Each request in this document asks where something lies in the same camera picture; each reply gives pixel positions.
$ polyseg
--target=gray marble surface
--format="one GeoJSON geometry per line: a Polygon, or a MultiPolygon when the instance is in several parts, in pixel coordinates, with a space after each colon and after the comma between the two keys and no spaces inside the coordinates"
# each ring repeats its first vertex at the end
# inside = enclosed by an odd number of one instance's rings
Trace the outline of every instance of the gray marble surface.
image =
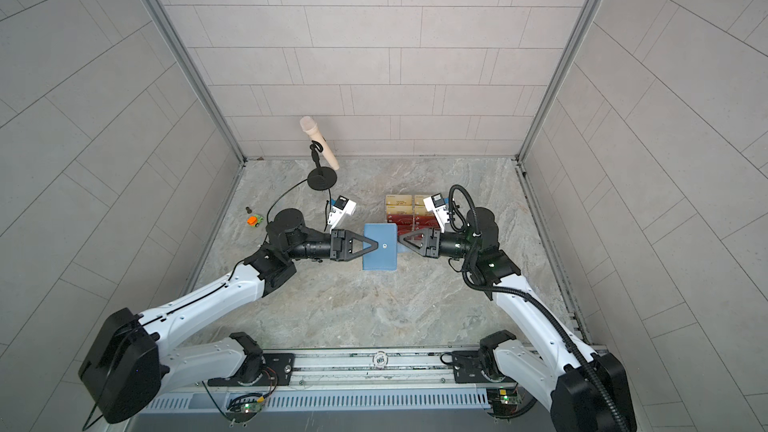
{"type": "MultiPolygon", "coordinates": [[[[340,228],[362,233],[367,222],[385,222],[386,194],[448,193],[452,184],[469,190],[476,206],[490,208],[499,242],[561,319],[567,312],[552,275],[520,182],[509,158],[366,158],[340,160],[332,189],[357,202],[340,228]]],[[[251,161],[206,259],[197,286],[229,273],[264,240],[264,226],[246,224],[246,206],[266,215],[285,190],[306,177],[311,160],[251,161]]],[[[272,212],[300,209],[306,224],[322,230],[327,192],[302,185],[272,212]]],[[[354,262],[300,261],[297,272],[274,293],[245,305],[187,341],[199,344],[244,331],[263,348],[397,347],[476,344],[507,329],[522,337],[509,316],[483,293],[467,288],[446,258],[398,254],[394,272],[364,272],[354,262]]]]}

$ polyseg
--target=microphone head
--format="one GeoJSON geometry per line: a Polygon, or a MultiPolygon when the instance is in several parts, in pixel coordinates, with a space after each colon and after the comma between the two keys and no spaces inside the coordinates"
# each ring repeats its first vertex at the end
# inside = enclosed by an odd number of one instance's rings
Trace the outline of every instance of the microphone head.
{"type": "Polygon", "coordinates": [[[317,130],[317,122],[310,116],[302,117],[301,120],[299,120],[299,124],[301,124],[301,129],[305,133],[316,132],[317,130]]]}

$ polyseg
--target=white tiled wall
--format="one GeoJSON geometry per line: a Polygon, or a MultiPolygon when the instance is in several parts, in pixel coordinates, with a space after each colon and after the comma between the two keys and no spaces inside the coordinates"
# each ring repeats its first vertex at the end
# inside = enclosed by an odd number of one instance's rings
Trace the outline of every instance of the white tiled wall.
{"type": "Polygon", "coordinates": [[[768,426],[766,16],[603,0],[525,163],[647,430],[768,426]]]}
{"type": "Polygon", "coordinates": [[[584,2],[162,1],[246,154],[267,158],[307,155],[304,115],[341,156],[512,156],[584,2]]]}
{"type": "Polygon", "coordinates": [[[81,429],[101,322],[178,296],[237,167],[139,0],[0,0],[0,429],[81,429]]]}

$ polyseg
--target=blue notebook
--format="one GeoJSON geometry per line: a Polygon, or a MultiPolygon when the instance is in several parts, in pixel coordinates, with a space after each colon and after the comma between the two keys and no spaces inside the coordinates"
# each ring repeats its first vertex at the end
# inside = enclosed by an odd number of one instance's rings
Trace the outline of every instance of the blue notebook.
{"type": "Polygon", "coordinates": [[[397,224],[366,224],[362,232],[379,248],[362,256],[362,270],[397,270],[397,224]]]}

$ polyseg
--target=round black base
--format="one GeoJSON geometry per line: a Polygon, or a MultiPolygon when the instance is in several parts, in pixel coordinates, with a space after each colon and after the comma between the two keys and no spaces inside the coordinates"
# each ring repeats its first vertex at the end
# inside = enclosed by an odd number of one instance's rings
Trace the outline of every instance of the round black base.
{"type": "Polygon", "coordinates": [[[315,168],[307,176],[306,183],[315,190],[328,190],[336,184],[336,172],[330,167],[315,168]]]}

